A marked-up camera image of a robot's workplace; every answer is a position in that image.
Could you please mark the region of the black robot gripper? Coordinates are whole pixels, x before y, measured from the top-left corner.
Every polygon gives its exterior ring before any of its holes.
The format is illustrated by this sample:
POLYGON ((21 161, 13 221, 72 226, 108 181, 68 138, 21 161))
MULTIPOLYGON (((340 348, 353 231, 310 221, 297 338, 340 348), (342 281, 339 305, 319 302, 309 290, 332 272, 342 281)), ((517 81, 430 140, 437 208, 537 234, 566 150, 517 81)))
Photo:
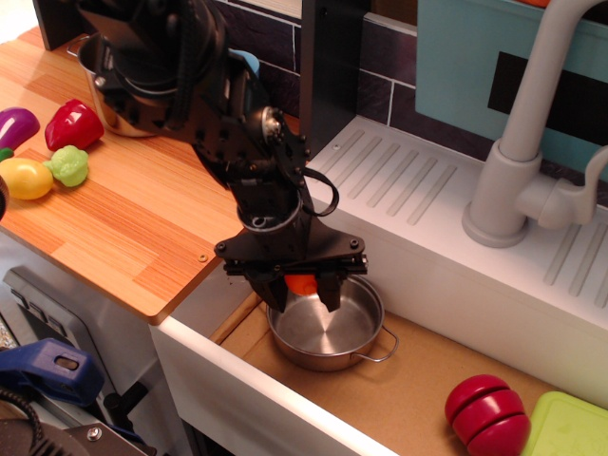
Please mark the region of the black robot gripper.
POLYGON ((317 295, 332 313, 339 309, 344 276, 364 275, 368 263, 362 238, 327 226, 303 201, 285 219, 255 217, 243 231, 215 247, 232 276, 245 276, 266 304, 283 313, 285 275, 315 275, 317 295))

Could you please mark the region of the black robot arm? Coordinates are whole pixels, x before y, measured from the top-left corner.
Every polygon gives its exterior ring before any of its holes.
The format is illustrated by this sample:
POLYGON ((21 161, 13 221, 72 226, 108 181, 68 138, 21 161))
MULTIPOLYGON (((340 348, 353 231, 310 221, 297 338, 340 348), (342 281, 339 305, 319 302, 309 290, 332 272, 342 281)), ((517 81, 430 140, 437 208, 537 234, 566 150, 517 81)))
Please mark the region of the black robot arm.
POLYGON ((237 204, 242 232, 215 253, 283 311, 299 276, 310 276, 329 311, 348 276, 367 269, 364 241, 325 225, 314 208, 302 137, 269 103, 245 59, 228 46, 208 1, 80 1, 95 28, 104 104, 143 132, 191 145, 237 204))

